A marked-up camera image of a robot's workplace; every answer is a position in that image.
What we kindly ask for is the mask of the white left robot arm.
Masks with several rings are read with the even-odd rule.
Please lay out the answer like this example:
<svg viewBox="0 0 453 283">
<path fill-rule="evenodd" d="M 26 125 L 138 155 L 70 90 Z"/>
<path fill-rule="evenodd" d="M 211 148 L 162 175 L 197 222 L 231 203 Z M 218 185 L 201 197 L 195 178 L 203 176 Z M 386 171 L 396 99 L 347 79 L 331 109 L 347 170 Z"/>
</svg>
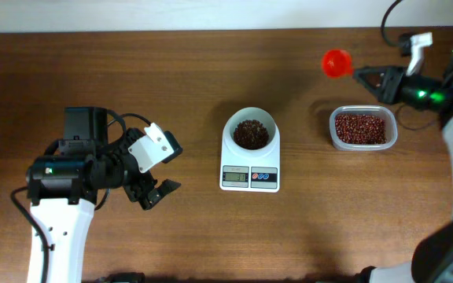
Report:
<svg viewBox="0 0 453 283">
<path fill-rule="evenodd" d="M 150 210 L 180 186 L 158 182 L 151 168 L 181 153 L 174 135 L 155 123 L 139 130 L 110 109 L 67 107 L 63 138 L 27 170 L 24 215 L 33 233 L 27 280 L 79 282 L 90 223 L 105 202 L 98 192 L 121 188 L 130 202 Z"/>
</svg>

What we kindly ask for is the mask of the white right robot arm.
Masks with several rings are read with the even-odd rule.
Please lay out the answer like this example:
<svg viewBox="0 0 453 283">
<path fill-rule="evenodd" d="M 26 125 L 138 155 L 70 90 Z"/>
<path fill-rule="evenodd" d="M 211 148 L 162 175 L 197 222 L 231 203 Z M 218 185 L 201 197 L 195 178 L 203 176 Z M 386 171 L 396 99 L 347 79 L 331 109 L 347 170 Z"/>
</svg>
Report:
<svg viewBox="0 0 453 283">
<path fill-rule="evenodd" d="M 440 129 L 451 160 L 453 180 L 453 50 L 444 79 L 412 75 L 397 66 L 363 67 L 354 79 L 386 105 L 404 103 L 438 114 Z M 408 263 L 392 267 L 367 267 L 360 282 L 453 282 L 452 220 L 422 240 Z"/>
</svg>

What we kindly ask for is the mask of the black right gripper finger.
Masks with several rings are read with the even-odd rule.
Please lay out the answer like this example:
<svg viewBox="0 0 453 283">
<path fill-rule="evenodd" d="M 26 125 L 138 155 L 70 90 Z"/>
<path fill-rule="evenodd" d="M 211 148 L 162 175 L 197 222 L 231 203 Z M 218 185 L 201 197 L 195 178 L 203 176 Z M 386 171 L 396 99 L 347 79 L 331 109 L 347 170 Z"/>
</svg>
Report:
<svg viewBox="0 0 453 283">
<path fill-rule="evenodd" d="M 362 85 L 378 102 L 385 103 L 385 81 L 383 74 L 359 74 L 354 75 L 357 83 Z"/>
<path fill-rule="evenodd" d="M 356 68 L 353 75 L 381 74 L 386 73 L 389 69 L 390 66 L 365 66 Z"/>
</svg>

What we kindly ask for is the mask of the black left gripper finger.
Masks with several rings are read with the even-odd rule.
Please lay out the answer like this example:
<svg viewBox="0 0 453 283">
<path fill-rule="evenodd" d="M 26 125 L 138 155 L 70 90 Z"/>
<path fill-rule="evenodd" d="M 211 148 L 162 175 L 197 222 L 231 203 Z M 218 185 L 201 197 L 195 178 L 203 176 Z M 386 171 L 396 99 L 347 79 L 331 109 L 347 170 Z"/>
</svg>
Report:
<svg viewBox="0 0 453 283">
<path fill-rule="evenodd" d="M 182 149 L 181 145 L 178 143 L 178 141 L 176 140 L 175 136 L 170 131 L 168 131 L 168 130 L 165 131 L 164 136 L 166 137 L 170 146 L 173 149 L 173 153 L 170 156 L 168 156 L 166 159 L 163 160 L 164 164 L 168 164 L 174 158 L 181 155 L 183 152 L 183 149 Z"/>
<path fill-rule="evenodd" d="M 181 185 L 182 184 L 180 182 L 166 179 L 158 187 L 145 189 L 138 202 L 143 210 L 150 210 L 161 200 L 163 200 L 168 194 L 177 190 Z"/>
</svg>

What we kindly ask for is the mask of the orange plastic measuring scoop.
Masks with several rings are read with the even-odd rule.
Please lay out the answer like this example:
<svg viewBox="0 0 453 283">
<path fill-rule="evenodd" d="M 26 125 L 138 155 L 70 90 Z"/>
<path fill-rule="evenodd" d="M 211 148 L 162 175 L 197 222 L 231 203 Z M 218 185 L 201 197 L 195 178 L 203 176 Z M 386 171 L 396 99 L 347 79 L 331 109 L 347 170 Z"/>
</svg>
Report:
<svg viewBox="0 0 453 283">
<path fill-rule="evenodd" d="M 345 50 L 328 50 L 322 58 L 321 67 L 330 78 L 352 75 L 354 72 L 352 57 Z"/>
</svg>

